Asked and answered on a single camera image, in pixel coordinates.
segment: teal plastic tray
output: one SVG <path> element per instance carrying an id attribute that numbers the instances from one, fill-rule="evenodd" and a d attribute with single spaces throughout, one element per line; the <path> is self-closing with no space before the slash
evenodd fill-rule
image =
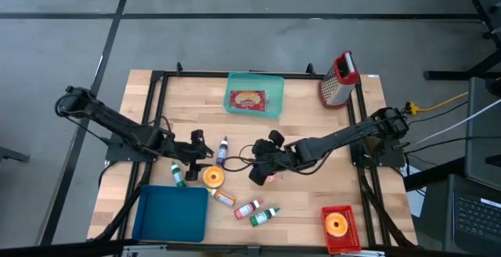
<path id="1" fill-rule="evenodd" d="M 201 242 L 205 236 L 208 197 L 203 187 L 143 186 L 132 238 Z"/>
<path id="2" fill-rule="evenodd" d="M 283 109 L 283 84 L 282 77 L 262 74 L 230 73 L 226 85 L 225 109 L 230 113 L 240 113 L 266 118 L 278 118 Z M 230 107 L 231 91 L 265 91 L 266 111 L 245 110 Z"/>

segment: red bottle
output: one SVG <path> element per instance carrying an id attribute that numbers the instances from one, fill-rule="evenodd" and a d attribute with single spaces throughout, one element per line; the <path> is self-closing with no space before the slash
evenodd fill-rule
<path id="1" fill-rule="evenodd" d="M 261 206 L 262 204 L 263 201 L 251 201 L 235 210 L 235 216 L 237 219 L 242 219 L 246 215 L 249 215 L 252 212 L 256 211 L 256 209 L 259 208 L 259 206 Z"/>

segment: plastic container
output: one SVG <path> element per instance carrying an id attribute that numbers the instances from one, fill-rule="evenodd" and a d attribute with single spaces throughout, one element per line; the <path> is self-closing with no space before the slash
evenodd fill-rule
<path id="1" fill-rule="evenodd" d="M 144 186 L 132 238 L 142 241 L 201 242 L 205 235 L 207 189 Z"/>
<path id="2" fill-rule="evenodd" d="M 230 73 L 226 85 L 225 109 L 229 113 L 277 119 L 283 109 L 284 80 L 278 76 L 262 74 Z M 265 110 L 241 109 L 232 107 L 232 91 L 252 91 L 265 93 Z"/>
<path id="3" fill-rule="evenodd" d="M 348 222 L 348 231 L 343 237 L 334 237 L 326 231 L 326 217 L 330 213 L 339 213 Z M 359 240 L 359 232 L 355 224 L 355 217 L 350 205 L 323 207 L 321 212 L 323 232 L 326 237 L 327 251 L 331 255 L 347 252 L 359 252 L 362 250 Z"/>

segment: blue bottle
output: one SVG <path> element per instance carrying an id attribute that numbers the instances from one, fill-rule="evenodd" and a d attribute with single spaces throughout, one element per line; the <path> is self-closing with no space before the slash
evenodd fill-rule
<path id="1" fill-rule="evenodd" d="M 216 157 L 217 165 L 224 165 L 226 160 L 226 153 L 228 152 L 228 137 L 221 141 L 221 145 L 219 145 L 218 156 Z"/>

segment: blue tray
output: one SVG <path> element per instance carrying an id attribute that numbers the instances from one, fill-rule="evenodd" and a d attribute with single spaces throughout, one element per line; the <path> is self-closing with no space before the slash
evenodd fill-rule
<path id="1" fill-rule="evenodd" d="M 132 238 L 143 241 L 201 242 L 205 235 L 207 189 L 144 186 Z"/>

